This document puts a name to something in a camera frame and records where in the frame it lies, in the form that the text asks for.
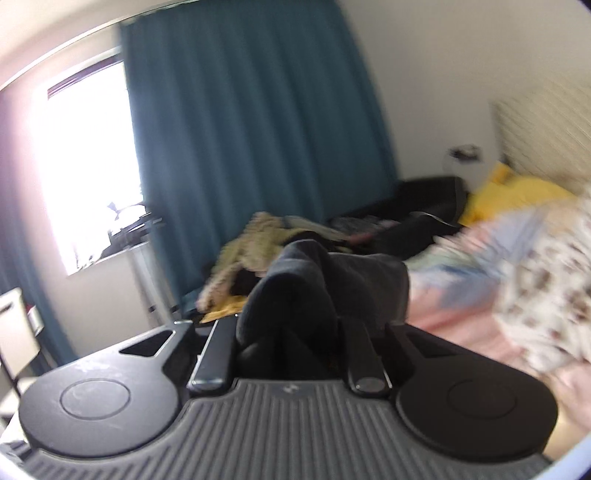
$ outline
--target black handle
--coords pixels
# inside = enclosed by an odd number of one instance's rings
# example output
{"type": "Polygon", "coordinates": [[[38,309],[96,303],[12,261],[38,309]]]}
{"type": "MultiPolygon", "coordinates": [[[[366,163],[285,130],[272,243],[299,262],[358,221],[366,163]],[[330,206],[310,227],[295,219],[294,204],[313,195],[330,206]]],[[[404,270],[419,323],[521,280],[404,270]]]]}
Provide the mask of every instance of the black handle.
{"type": "Polygon", "coordinates": [[[345,343],[347,377],[351,390],[363,397],[384,397],[390,387],[384,366],[377,356],[365,325],[359,320],[341,318],[345,343]]]}

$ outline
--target white chair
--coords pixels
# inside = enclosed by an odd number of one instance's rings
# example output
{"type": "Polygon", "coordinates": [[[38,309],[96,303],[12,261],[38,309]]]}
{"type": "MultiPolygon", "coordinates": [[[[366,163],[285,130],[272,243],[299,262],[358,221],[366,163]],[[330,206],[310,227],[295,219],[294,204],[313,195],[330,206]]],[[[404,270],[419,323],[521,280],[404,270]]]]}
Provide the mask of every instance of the white chair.
{"type": "MultiPolygon", "coordinates": [[[[43,323],[36,325],[40,331],[43,323]]],[[[17,412],[21,395],[37,379],[20,378],[23,370],[39,354],[41,347],[27,316],[22,290],[15,288],[0,296],[0,362],[12,389],[0,401],[0,417],[9,420],[17,412]]]]}

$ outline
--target bed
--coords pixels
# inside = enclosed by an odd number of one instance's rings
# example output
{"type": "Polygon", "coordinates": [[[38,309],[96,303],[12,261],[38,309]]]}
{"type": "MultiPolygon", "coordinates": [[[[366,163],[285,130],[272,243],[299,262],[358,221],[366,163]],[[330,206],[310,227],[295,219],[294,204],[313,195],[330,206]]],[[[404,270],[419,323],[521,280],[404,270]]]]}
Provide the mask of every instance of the bed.
{"type": "MultiPolygon", "coordinates": [[[[495,104],[505,161],[514,175],[552,182],[577,198],[569,200],[566,195],[560,200],[538,202],[542,205],[521,205],[522,208],[499,213],[454,237],[438,239],[435,245],[407,262],[411,279],[409,324],[527,371],[552,389],[561,411],[546,452],[554,459],[591,430],[590,355],[566,351],[568,348],[564,347],[570,345],[568,339],[561,337],[559,328],[541,339],[530,324],[541,323],[537,327],[539,332],[544,322],[560,317],[563,308],[562,316],[574,315],[567,326],[577,322],[574,327],[578,330],[569,334],[574,337],[571,341],[591,343],[591,329],[587,325],[591,322],[591,308],[587,306],[591,289],[581,283],[590,282],[591,276],[585,269],[561,273],[563,277],[555,279],[554,287],[547,287],[543,295],[538,292],[537,300],[529,300],[527,308],[534,314],[525,319],[522,317],[527,311],[520,311],[523,308],[519,306],[519,296],[531,294],[523,287],[528,275],[538,275],[537,280],[531,281],[546,288],[543,280],[550,275],[547,270],[556,269],[559,264],[564,266],[565,262],[579,263],[572,260],[572,255],[567,260],[561,257],[550,261],[547,253],[554,252],[557,245],[560,251],[563,244],[570,243],[568,235],[573,229],[578,231],[574,225],[583,225],[585,216],[591,218],[590,194],[584,194],[591,180],[589,84],[572,76],[555,77],[536,89],[495,104]],[[538,267],[544,262],[552,266],[544,267],[543,274],[532,273],[540,270],[538,267]],[[579,283],[573,275],[581,277],[579,283]],[[561,306],[560,298],[551,295],[558,295],[559,288],[564,292],[567,285],[571,288],[565,294],[568,301],[561,306]],[[550,316],[551,310],[555,311],[554,317],[550,316]]],[[[580,258],[585,263],[591,257],[591,250],[586,250],[587,246],[591,248],[591,236],[581,242],[577,249],[584,250],[580,258]]]]}

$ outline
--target ceiling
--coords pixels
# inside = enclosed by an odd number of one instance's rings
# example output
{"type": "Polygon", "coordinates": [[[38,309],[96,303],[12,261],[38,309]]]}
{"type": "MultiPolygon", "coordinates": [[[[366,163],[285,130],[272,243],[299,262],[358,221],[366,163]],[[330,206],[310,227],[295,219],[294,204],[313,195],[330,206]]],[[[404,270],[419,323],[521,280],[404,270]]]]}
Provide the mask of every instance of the ceiling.
{"type": "Polygon", "coordinates": [[[0,0],[0,62],[53,24],[102,1],[0,0]]]}

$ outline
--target black plastic device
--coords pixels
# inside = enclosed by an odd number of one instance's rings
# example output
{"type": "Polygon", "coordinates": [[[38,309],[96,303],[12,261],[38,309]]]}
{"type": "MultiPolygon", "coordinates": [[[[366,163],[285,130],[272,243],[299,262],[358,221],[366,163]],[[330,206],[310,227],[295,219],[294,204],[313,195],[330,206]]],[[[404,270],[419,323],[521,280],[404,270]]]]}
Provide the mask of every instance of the black plastic device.
{"type": "Polygon", "coordinates": [[[536,379],[407,325],[341,319],[340,377],[235,377],[236,316],[160,327],[40,377],[39,479],[518,479],[557,418],[536,379]]]}

